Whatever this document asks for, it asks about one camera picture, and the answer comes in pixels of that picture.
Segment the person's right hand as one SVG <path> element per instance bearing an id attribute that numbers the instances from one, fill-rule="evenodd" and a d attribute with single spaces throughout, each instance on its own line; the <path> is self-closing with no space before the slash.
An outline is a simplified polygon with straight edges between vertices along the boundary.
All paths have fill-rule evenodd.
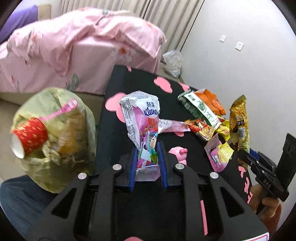
<path id="1" fill-rule="evenodd" d="M 278 228 L 278 223 L 280 221 L 281 215 L 281 203 L 280 199 L 274 199 L 271 197 L 260 198 L 263 192 L 263 187 L 260 184 L 251 187 L 250 192 L 252 193 L 252 198 L 249 202 L 249 207 L 254 213 L 257 212 L 259 204 L 263 204 L 267 209 L 265 212 L 259 216 L 260 220 L 264 223 L 269 231 L 270 237 L 272 237 Z"/>

